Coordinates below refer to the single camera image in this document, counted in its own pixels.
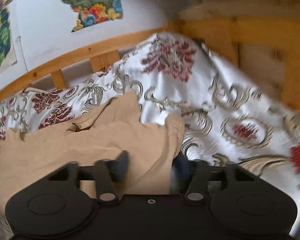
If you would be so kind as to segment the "green wall picture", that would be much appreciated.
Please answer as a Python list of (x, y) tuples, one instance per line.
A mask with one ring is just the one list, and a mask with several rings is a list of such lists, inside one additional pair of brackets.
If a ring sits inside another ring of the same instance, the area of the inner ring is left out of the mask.
[(0, 12), (0, 74), (17, 63), (9, 17), (9, 10), (4, 8)]

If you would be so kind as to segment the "colourful wall picture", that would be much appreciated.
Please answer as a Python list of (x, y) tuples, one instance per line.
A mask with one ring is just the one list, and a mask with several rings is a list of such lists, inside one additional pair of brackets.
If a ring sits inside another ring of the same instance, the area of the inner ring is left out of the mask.
[(72, 31), (76, 32), (99, 23), (122, 18), (121, 0), (61, 0), (70, 5), (77, 13), (76, 24)]

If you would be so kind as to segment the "beige large garment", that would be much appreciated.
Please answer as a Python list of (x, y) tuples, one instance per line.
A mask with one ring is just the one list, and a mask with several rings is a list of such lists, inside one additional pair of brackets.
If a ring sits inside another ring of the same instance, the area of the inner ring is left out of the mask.
[(129, 153), (120, 194), (168, 194), (173, 159), (185, 124), (169, 114), (163, 125), (142, 124), (136, 93), (111, 98), (72, 120), (23, 134), (12, 128), (0, 141), (0, 210), (20, 190), (57, 168), (77, 161), (90, 166)]

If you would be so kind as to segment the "wooden bed frame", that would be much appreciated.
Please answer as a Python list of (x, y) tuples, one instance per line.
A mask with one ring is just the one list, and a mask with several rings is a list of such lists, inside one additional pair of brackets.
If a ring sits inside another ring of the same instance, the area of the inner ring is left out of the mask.
[[(210, 0), (180, 13), (164, 25), (205, 44), (234, 65), (239, 64), (240, 43), (269, 46), (285, 52), (282, 102), (300, 112), (300, 0)], [(34, 81), (51, 75), (58, 89), (65, 88), (62, 69), (89, 59), (93, 71), (106, 69), (119, 59), (119, 50), (155, 33), (154, 29), (126, 33), (83, 46), (52, 59), (0, 90), (0, 101)]]

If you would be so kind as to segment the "white floral bedspread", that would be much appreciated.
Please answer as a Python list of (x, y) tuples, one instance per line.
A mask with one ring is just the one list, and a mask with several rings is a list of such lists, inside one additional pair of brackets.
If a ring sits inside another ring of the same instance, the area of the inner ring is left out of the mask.
[(106, 71), (68, 89), (27, 88), (0, 102), (0, 140), (10, 128), (33, 132), (71, 120), (110, 98), (136, 91), (141, 121), (185, 121), (181, 152), (212, 165), (236, 163), (290, 195), (300, 238), (300, 116), (264, 94), (205, 45), (159, 33)]

